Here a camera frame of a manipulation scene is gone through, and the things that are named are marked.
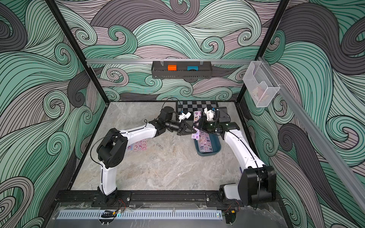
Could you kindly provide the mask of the orange block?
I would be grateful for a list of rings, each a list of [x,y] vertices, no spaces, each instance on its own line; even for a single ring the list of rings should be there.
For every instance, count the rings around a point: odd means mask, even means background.
[[[167,69],[168,71],[177,71],[177,65],[168,65]]]

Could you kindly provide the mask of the teal block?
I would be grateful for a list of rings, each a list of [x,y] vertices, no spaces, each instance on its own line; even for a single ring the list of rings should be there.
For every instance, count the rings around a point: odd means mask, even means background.
[[[188,66],[187,67],[187,70],[188,71],[198,71],[199,70],[199,67],[198,66]]]

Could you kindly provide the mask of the aluminium rail right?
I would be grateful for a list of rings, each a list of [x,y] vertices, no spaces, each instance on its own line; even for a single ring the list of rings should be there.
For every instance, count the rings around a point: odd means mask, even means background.
[[[263,57],[259,57],[258,60],[263,62],[264,67],[269,72],[269,75],[279,85],[279,93],[282,95],[293,114],[306,128],[309,137],[320,152],[322,152],[322,156],[331,165],[339,179],[343,182],[353,199],[356,201],[359,208],[362,211],[365,211],[365,187],[363,183],[356,177],[355,173],[346,164],[340,154],[337,153],[335,147],[314,123],[304,108],[297,103],[288,87],[282,83],[280,78],[274,73],[269,63]]]

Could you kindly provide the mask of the pink sticker sheet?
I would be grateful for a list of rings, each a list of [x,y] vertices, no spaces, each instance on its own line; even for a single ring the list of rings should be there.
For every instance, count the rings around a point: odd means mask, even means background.
[[[203,136],[203,131],[199,128],[199,121],[202,117],[201,111],[194,111],[194,122],[193,122],[193,129],[196,133],[192,134],[192,139],[199,141]]]
[[[131,151],[139,150],[140,143],[141,143],[141,141],[137,141],[133,144],[128,145],[127,150],[131,150]]]
[[[142,151],[147,149],[147,140],[146,139],[140,140],[138,142],[138,149],[142,150]]]

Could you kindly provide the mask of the sticker sheet stack in box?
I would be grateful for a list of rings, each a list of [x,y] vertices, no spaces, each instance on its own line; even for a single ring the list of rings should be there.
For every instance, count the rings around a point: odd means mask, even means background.
[[[211,153],[213,152],[212,143],[210,140],[210,136],[207,133],[203,133],[202,138],[197,141],[198,143],[198,151],[201,153]]]

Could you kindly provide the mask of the black and grey chessboard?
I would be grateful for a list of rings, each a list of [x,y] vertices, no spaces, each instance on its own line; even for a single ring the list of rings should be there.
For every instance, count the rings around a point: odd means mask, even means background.
[[[177,101],[176,111],[183,113],[203,112],[205,108],[211,109],[217,108],[218,106],[216,101]]]

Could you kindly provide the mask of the black corner frame post right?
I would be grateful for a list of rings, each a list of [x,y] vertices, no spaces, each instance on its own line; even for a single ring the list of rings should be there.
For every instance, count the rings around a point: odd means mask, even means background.
[[[261,39],[262,42],[256,57],[254,58],[255,60],[263,58],[289,2],[290,1],[249,1],[256,10],[259,18],[263,19],[261,27],[267,29],[265,36]]]

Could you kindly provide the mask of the clear plastic wall holder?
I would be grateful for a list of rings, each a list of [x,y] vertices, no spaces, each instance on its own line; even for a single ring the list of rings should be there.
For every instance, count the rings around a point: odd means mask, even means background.
[[[267,107],[280,90],[270,65],[263,61],[252,61],[243,81],[256,107]]]

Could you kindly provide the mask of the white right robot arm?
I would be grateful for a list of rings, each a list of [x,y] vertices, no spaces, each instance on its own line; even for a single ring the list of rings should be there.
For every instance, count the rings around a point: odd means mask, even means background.
[[[194,126],[201,132],[220,136],[233,151],[242,170],[238,183],[221,186],[222,198],[240,201],[244,206],[275,201],[276,172],[253,152],[238,124],[231,121],[227,108],[205,108],[203,112]]]

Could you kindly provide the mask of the teal plastic storage box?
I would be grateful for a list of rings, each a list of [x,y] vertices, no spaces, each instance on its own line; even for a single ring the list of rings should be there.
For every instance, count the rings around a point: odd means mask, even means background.
[[[192,134],[192,139],[198,155],[202,157],[212,156],[221,151],[221,144],[217,135],[198,131]]]

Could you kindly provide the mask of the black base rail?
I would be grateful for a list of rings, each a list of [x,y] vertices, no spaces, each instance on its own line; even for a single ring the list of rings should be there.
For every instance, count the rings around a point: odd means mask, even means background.
[[[275,197],[268,198],[259,202],[228,199],[223,191],[121,191],[117,190],[111,196],[104,196],[101,191],[60,191],[55,201],[57,202],[86,202],[92,207],[115,208],[117,206],[136,208],[142,205],[161,203],[193,203],[198,206],[215,207],[227,209],[229,207],[245,207],[247,205],[256,206],[257,204],[279,201],[277,193]]]

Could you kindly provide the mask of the aluminium rail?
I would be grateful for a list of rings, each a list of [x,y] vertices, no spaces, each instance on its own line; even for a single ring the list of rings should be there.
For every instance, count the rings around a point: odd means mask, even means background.
[[[249,65],[253,60],[251,59],[86,59],[86,63],[89,65],[95,64],[152,64],[153,62],[160,62],[163,65],[165,62],[198,62],[200,64],[204,62],[210,62],[212,65]]]
[[[279,85],[279,93],[282,95],[293,114],[306,128],[309,137],[320,152],[322,152],[322,156],[331,165],[339,179],[343,182],[353,199],[356,201],[359,208],[362,211],[365,211],[365,187],[363,183],[356,177],[355,173],[346,164],[340,154],[337,153],[335,147],[314,123],[304,108],[297,103],[288,87],[282,83],[280,78],[274,73],[269,63],[263,57],[259,57],[258,60],[263,62],[264,67],[269,72],[269,75]]]

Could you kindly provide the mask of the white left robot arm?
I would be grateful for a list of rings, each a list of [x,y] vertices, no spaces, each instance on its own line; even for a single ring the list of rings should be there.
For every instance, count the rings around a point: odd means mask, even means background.
[[[178,136],[191,135],[196,130],[186,122],[192,113],[177,113],[170,106],[163,107],[157,118],[145,121],[141,127],[128,130],[112,128],[96,149],[101,166],[101,181],[98,189],[105,196],[117,192],[117,166],[122,162],[127,148],[149,138],[158,137],[166,131],[176,132]]]

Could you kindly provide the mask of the black wall-mounted tray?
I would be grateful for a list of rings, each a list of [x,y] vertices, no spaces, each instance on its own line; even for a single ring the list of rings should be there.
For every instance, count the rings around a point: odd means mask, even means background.
[[[168,65],[177,65],[177,71],[168,71]],[[188,71],[188,66],[198,66],[198,71]],[[161,65],[160,62],[153,62],[152,76],[155,79],[207,79],[211,78],[213,74],[213,67],[210,62],[202,64],[198,62],[165,62]]]

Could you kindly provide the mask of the black corner frame post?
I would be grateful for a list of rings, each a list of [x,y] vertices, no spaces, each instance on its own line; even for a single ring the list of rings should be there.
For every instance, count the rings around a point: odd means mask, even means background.
[[[50,9],[51,13],[53,14],[54,18],[56,19],[58,25],[62,29],[64,35],[67,38],[67,40],[71,44],[71,47],[75,51],[77,57],[81,61],[81,64],[82,64],[84,70],[86,71],[86,73],[88,74],[89,78],[91,79],[91,81],[93,82],[94,86],[96,87],[97,91],[101,95],[103,101],[105,102],[105,104],[107,106],[109,106],[110,101],[107,98],[106,93],[104,92],[101,84],[99,83],[98,78],[97,78],[94,70],[87,65],[87,63],[86,63],[86,57],[85,57],[84,53],[82,52],[80,46],[78,45],[75,37],[73,36],[73,33],[71,32],[71,29],[69,28],[66,20],[62,16],[62,14],[61,14],[61,12],[60,12],[60,10],[59,10],[56,2],[55,1],[51,1],[51,0],[45,0],[45,2],[47,4],[48,8]]]
[[[267,29],[265,36],[261,39],[262,42],[256,57],[254,58],[255,60],[263,58],[289,2],[290,1],[249,1],[256,10],[259,18],[263,19],[261,27]]]

